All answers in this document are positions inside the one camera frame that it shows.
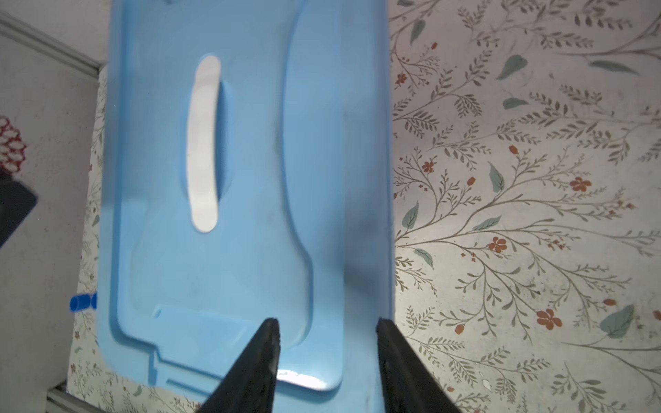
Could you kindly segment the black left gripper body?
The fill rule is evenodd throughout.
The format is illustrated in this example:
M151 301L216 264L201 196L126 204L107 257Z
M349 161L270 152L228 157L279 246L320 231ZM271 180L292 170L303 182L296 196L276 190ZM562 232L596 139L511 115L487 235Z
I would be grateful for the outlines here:
M38 201L36 194L14 179L1 181L0 246L9 240Z

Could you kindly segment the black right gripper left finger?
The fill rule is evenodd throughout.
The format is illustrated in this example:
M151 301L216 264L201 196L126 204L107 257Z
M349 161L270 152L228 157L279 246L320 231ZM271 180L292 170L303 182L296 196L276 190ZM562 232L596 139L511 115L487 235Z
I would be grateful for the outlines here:
M267 318L198 412L272 413L280 352L280 325Z

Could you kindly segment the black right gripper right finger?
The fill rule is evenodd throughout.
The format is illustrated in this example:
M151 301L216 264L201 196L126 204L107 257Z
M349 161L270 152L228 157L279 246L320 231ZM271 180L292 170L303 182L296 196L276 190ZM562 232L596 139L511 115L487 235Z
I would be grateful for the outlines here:
M380 379L386 413L459 413L394 321L377 327Z

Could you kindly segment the blue capped test tube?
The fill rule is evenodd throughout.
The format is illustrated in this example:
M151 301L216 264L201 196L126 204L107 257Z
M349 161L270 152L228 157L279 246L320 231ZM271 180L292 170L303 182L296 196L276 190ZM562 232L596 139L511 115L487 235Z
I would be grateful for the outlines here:
M70 299L69 308L72 313L79 313L80 311L96 310L97 308L97 293L93 294L78 294Z

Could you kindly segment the blue plastic lid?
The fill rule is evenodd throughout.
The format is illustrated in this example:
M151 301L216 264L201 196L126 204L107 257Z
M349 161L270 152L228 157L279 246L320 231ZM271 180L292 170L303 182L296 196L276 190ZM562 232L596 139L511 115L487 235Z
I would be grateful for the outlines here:
M96 332L203 401L267 318L278 412L382 412L394 314L384 1L116 1Z

